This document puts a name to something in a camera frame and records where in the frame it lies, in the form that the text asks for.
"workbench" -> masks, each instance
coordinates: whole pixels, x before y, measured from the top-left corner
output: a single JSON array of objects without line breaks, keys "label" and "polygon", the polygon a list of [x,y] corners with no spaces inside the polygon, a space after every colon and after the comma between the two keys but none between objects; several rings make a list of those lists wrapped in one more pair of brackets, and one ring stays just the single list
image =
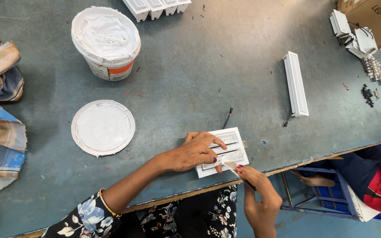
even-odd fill
[{"label": "workbench", "polygon": [[[142,46],[132,73],[108,82],[76,50],[71,21],[87,7],[106,6],[135,22],[121,0],[0,1],[0,39],[18,47],[24,77],[22,98],[3,107],[26,124],[28,137],[18,179],[0,191],[0,238],[58,222],[100,188],[179,146],[187,132],[221,129],[230,107],[227,127],[239,128],[251,166],[268,174],[381,143],[381,85],[333,35],[334,4],[194,0],[184,13],[135,23]],[[283,127],[288,51],[299,56],[310,116]],[[381,50],[375,56],[381,63]],[[363,84],[380,92],[373,108]],[[135,136],[117,154],[96,158],[71,137],[73,116],[95,100],[117,101],[135,118]],[[194,169],[168,172],[128,209],[238,182],[230,171],[201,179]]]}]

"woman's arm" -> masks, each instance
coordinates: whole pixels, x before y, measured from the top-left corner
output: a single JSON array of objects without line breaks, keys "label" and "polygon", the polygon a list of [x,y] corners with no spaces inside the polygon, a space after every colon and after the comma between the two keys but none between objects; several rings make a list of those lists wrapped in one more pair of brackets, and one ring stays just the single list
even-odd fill
[{"label": "woman's arm", "polygon": [[[183,145],[156,155],[107,190],[90,196],[59,223],[47,228],[41,237],[109,237],[122,224],[119,215],[123,209],[159,174],[186,171],[202,163],[215,163],[217,154],[207,146],[211,143],[227,149],[219,138],[207,132],[189,132]],[[216,167],[216,170],[221,173],[220,167]]]},{"label": "woman's arm", "polygon": [[196,165],[217,162],[217,154],[208,147],[211,143],[227,149],[219,138],[208,132],[189,132],[182,146],[156,155],[130,175],[103,191],[102,197],[105,203],[114,213],[120,214],[130,201],[161,173],[186,171]]}]

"bucket lid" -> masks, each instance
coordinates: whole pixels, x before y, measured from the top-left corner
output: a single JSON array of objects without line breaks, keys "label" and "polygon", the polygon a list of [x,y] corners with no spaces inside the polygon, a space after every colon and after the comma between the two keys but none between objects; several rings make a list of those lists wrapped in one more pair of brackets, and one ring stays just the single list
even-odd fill
[{"label": "bucket lid", "polygon": [[98,100],[84,105],[71,122],[71,135],[85,152],[115,154],[124,149],[135,134],[135,119],[122,104]]},{"label": "bucket lid", "polygon": [[71,38],[87,59],[104,67],[128,64],[139,53],[139,31],[133,22],[117,10],[90,7],[71,22]]}]

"orange label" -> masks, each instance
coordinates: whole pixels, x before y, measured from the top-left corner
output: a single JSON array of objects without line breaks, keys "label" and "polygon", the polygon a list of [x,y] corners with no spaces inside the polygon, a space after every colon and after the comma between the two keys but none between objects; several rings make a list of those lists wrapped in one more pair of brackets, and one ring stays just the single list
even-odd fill
[{"label": "orange label", "polygon": [[119,74],[119,73],[123,73],[125,71],[127,71],[130,67],[132,67],[132,64],[133,64],[133,60],[132,62],[130,62],[128,65],[122,67],[122,68],[118,68],[118,69],[108,69],[108,72],[110,74]]}]

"bracelet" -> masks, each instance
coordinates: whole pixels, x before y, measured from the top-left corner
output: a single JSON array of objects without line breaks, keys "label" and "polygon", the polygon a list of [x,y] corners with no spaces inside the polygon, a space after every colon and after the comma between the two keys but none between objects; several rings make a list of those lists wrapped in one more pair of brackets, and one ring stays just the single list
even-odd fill
[{"label": "bracelet", "polygon": [[113,211],[111,211],[111,209],[110,209],[110,208],[107,206],[107,204],[105,203],[105,201],[104,201],[104,199],[103,199],[103,194],[102,194],[102,191],[104,191],[104,190],[105,190],[105,188],[102,188],[102,189],[99,190],[99,197],[101,198],[101,201],[103,202],[104,206],[107,208],[107,210],[108,210],[111,214],[113,214],[114,217],[117,217],[117,218],[121,217],[121,216],[123,215],[123,212],[121,212],[119,215],[117,215],[117,214],[115,214]]}]

